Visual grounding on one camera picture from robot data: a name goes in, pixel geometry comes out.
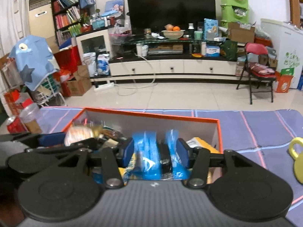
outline refrigerator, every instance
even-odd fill
[[[287,22],[261,19],[261,28],[272,38],[277,53],[277,71],[294,68],[290,88],[296,89],[303,67],[303,30]]]

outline purple mat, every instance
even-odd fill
[[[42,108],[38,123],[45,133],[59,132],[80,110],[81,108]],[[292,138],[303,137],[303,116],[298,111],[121,110],[219,119],[224,149],[238,151],[291,185],[294,200],[287,218],[295,225],[303,226],[303,185],[293,176],[293,160],[287,154]]]

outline power strip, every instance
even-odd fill
[[[103,84],[103,85],[99,85],[98,88],[94,88],[94,92],[97,92],[97,91],[101,91],[101,90],[106,90],[106,89],[111,89],[115,87],[115,84],[113,82],[110,82],[110,83],[106,83],[106,84]]]

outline yellow handle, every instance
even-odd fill
[[[289,144],[288,151],[294,160],[296,160],[299,156],[298,153],[294,149],[295,144],[299,144],[300,146],[303,147],[303,138],[295,137],[293,140],[291,140],[291,142]]]

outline television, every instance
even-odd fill
[[[128,8],[133,34],[145,28],[159,32],[167,24],[186,30],[189,23],[216,19],[215,0],[128,0]]]

